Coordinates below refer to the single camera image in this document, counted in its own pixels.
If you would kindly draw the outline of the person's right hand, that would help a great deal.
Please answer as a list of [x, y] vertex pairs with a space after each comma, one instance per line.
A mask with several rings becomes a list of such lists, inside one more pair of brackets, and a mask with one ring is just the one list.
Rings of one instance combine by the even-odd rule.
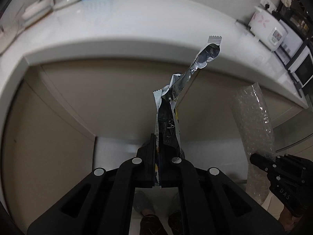
[[302, 217], [297, 218], [293, 216], [286, 207], [283, 207], [279, 222], [283, 225], [285, 232], [289, 233], [297, 226], [301, 219]]

